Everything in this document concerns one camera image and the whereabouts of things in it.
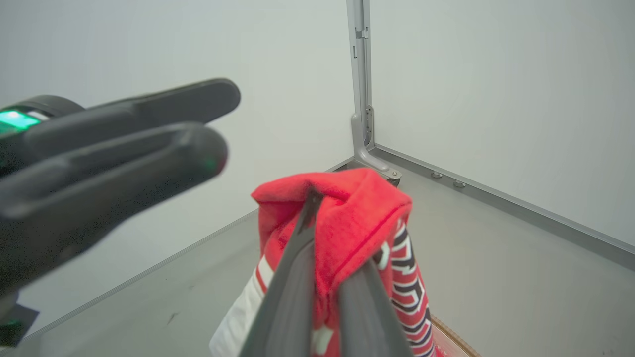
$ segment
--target white wall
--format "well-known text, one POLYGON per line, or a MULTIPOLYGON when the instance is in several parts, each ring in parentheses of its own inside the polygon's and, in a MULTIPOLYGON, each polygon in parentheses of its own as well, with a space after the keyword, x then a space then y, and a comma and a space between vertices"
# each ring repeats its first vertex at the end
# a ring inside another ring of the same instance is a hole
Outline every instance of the white wall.
POLYGON ((31 332, 254 210, 257 185, 351 157, 347 31, 337 0, 3 1, 2 104, 56 94, 91 106, 213 77, 242 92, 212 124, 230 147, 224 173, 24 289, 20 303, 41 311, 31 332))
POLYGON ((376 143, 635 245, 635 2, 370 12, 376 143))

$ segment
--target green indicator light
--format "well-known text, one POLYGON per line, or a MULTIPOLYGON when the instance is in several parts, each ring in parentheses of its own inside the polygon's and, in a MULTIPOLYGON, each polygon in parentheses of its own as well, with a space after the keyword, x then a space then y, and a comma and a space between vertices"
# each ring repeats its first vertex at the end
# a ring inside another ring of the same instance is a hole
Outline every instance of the green indicator light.
POLYGON ((28 129, 30 126, 39 124, 39 120, 17 111, 0 112, 0 123, 15 127, 19 130, 28 129))
POLYGON ((216 170, 216 161, 214 159, 205 160, 205 166, 210 169, 210 171, 216 170))

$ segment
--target red cloth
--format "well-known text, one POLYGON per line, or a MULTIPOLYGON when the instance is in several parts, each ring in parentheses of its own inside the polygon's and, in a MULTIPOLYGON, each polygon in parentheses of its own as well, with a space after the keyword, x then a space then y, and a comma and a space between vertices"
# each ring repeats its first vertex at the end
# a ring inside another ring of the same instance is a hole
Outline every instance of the red cloth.
MULTIPOLYGON (((326 325, 336 331, 329 341, 325 355, 338 356, 337 289, 377 252, 391 254, 395 235, 400 227, 404 237, 407 234, 404 224, 408 220, 412 202, 407 195, 388 184, 377 172, 367 168, 336 173, 306 173, 261 185, 252 194, 260 205, 260 257, 262 259, 263 255, 265 256, 273 271, 282 257, 311 187, 324 195, 315 227, 314 329, 326 325)), ((410 249, 409 237, 405 243, 410 249)), ((402 276, 402 273, 398 270, 393 271, 390 259, 387 261, 388 266, 380 269, 380 276, 386 292, 392 298, 393 274, 402 276)), ((403 276, 404 279, 410 279, 411 284, 413 278, 420 279, 416 263, 414 268, 411 267, 408 271, 408 276, 403 276)), ((427 297, 425 291, 422 294, 419 299, 422 302, 413 313, 416 316, 409 317, 407 314, 399 314, 398 311, 399 319, 404 326, 414 326, 412 321, 415 320, 424 321, 427 297)), ((412 299, 411 294, 404 296, 405 299, 412 299)), ((419 334, 427 333, 429 336, 430 329, 431 326, 427 323, 426 329, 422 327, 419 334)), ((430 355, 434 354, 431 338, 425 348, 430 355)))

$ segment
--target clothing item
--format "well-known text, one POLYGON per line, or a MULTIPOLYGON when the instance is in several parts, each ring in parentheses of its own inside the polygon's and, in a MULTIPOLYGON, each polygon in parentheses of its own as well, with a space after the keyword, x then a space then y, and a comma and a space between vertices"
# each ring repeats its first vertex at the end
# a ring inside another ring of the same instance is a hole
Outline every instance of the clothing item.
POLYGON ((374 259, 413 353, 434 356, 427 296, 406 231, 411 200, 366 168, 295 175, 256 189, 260 262, 212 337, 212 355, 238 355, 311 188, 324 195, 315 222, 312 353, 340 355, 337 289, 374 259))

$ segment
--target red towel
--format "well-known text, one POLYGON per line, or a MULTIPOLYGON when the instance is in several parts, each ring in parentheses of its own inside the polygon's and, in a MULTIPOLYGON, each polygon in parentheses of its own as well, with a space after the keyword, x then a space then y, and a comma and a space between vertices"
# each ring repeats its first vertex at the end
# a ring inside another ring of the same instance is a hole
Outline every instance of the red towel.
MULTIPOLYGON (((388 184, 374 170, 360 168, 336 173, 306 173, 281 178, 256 189, 252 196, 260 205, 258 220, 261 261, 265 261, 266 265, 275 271, 310 187, 324 195, 320 211, 317 213, 315 227, 314 331, 320 331, 324 327, 332 330, 326 342, 328 348, 325 347, 326 350, 318 354, 329 357, 339 356, 337 333, 339 285, 368 259, 378 252, 383 252, 387 256, 383 259, 384 266, 383 269, 380 268, 380 276, 386 292, 392 298, 393 289, 397 289, 396 295, 402 295, 404 302, 412 306, 417 305, 412 313, 407 310, 398 310, 399 319, 404 324, 406 332, 408 332, 407 326, 417 330, 415 331, 417 336, 414 337, 416 340, 422 340, 424 335, 427 336, 425 346, 422 344, 420 349, 426 350, 426 356, 434 355, 433 342, 430 338, 431 326, 429 322, 425 322, 424 316, 427 312, 427 297, 425 297, 423 284, 420 282, 418 266, 416 262, 414 266, 406 266, 408 270, 406 274, 393 270, 391 259, 388 259, 398 233, 403 235, 400 242, 405 242, 400 245, 405 247, 407 243, 407 249, 410 249, 410 239, 406 237, 405 223, 408 220, 412 202, 407 195, 388 184), (394 275, 404 279, 403 284, 394 285, 394 275), (399 286, 406 284, 416 285, 416 289, 420 286, 418 296, 413 297, 412 292, 399 294, 399 286)), ((411 251, 408 250, 404 254, 411 255, 411 251)), ((256 275, 263 291, 266 291, 268 281, 264 281, 258 269, 256 275)), ((410 340, 415 355, 424 355, 418 353, 421 351, 415 350, 413 340, 410 340)))

